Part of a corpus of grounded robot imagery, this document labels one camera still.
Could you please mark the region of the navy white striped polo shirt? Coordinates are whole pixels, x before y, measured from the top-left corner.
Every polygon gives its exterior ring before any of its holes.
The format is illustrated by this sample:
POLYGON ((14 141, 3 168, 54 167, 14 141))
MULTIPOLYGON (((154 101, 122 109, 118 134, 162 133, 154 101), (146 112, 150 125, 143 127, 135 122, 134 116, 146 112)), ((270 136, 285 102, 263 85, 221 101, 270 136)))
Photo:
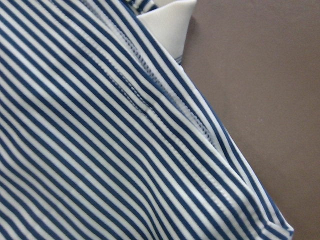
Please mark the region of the navy white striped polo shirt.
POLYGON ((1 1, 1 239, 293 237, 180 64, 195 4, 1 1))

